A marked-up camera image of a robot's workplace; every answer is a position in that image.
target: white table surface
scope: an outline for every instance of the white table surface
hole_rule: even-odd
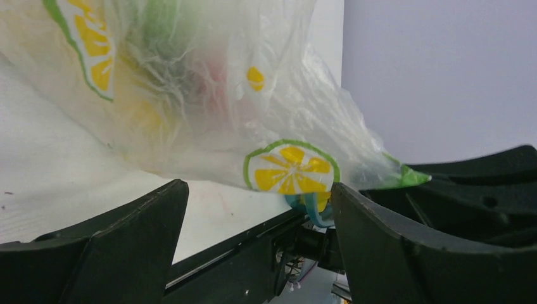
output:
[[[341,83],[344,0],[318,0],[315,47]],[[127,168],[0,62],[0,243],[95,217],[170,180]],[[188,181],[174,263],[289,210],[277,194]]]

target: wire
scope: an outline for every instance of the wire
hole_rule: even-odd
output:
[[[306,279],[310,274],[312,274],[314,268],[317,266],[317,262],[315,262],[310,269],[308,269],[308,271],[306,272],[306,274],[300,278],[300,280],[298,280],[299,283],[302,283],[302,281],[304,281],[304,279]]]

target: black plastic part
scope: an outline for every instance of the black plastic part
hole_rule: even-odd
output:
[[[433,180],[332,189],[354,302],[537,303],[537,151],[412,167]]]
[[[31,243],[0,245],[0,302],[160,303],[187,199],[175,180]]]
[[[451,236],[332,189],[338,238],[355,303],[537,303],[537,248]]]
[[[163,304],[261,304],[279,295],[274,286],[284,272],[275,263],[276,243],[304,223],[291,210],[174,265],[176,276],[187,275],[167,290]]]

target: lime slice print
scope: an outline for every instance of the lime slice print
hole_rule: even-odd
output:
[[[283,139],[246,157],[244,181],[251,189],[267,192],[324,193],[339,182],[339,167],[311,144]]]
[[[112,100],[115,48],[104,21],[96,16],[87,0],[42,1],[79,54],[88,86],[102,98]]]

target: transparent plastic bag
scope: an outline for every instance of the transparent plastic bag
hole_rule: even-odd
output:
[[[418,184],[308,43],[315,0],[0,0],[0,52],[124,160],[300,194]]]

